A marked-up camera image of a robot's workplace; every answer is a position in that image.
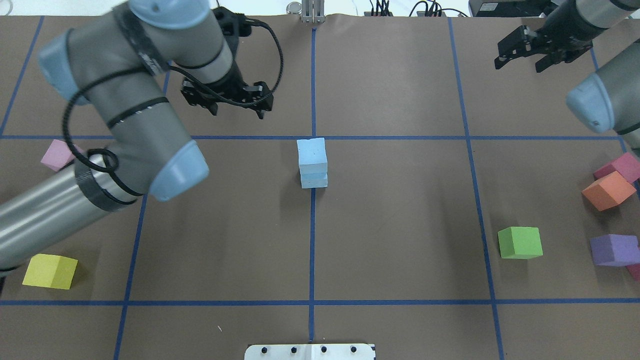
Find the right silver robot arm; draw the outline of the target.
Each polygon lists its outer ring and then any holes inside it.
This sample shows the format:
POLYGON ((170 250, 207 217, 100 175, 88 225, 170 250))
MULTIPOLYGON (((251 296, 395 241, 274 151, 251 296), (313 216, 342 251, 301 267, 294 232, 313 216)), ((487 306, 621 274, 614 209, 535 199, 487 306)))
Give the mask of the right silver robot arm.
MULTIPOLYGON (((592 48, 611 50, 610 30, 639 11, 637 0, 564 0, 542 25, 521 25, 497 43, 494 68, 541 55, 538 73, 572 63, 592 48)), ((639 40, 630 39, 617 54, 600 59, 598 68, 566 95, 570 112, 594 133, 615 132, 631 152, 639 153, 639 40)))

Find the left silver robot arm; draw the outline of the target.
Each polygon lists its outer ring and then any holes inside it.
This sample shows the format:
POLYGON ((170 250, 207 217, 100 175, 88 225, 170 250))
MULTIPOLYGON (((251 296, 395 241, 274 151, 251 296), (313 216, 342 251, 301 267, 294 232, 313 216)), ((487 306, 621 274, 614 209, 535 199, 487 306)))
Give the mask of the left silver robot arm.
POLYGON ((213 116, 226 103, 263 119, 275 88, 247 84, 236 63, 254 27, 271 30, 207 0, 128 0, 46 44, 39 68, 67 102, 74 160, 1 206, 1 276, 146 194, 166 202, 205 180, 205 157, 155 77, 183 75, 185 100, 213 116))

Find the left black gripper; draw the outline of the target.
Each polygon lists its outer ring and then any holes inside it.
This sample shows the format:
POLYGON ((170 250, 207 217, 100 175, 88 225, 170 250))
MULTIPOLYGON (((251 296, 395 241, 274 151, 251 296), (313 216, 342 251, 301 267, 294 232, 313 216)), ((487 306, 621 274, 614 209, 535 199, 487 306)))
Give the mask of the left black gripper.
POLYGON ((222 79, 212 83, 201 82, 185 69, 181 69, 181 74, 183 98, 190 106, 207 109, 212 116, 217 116, 219 103, 250 109, 256 112, 260 120, 265 118, 266 112, 273 110, 274 95, 266 82, 258 81, 249 85, 235 67, 222 79))

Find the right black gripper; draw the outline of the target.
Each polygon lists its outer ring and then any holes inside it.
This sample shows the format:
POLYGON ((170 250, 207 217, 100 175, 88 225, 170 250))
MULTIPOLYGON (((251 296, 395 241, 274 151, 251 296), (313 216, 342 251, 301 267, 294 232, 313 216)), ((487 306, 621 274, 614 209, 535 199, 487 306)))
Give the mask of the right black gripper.
POLYGON ((553 39, 521 25, 497 43, 498 56, 494 59, 494 68, 499 70, 514 59, 542 54, 545 56, 535 62, 535 71, 542 73, 551 66, 572 63, 593 47, 592 40, 553 39))

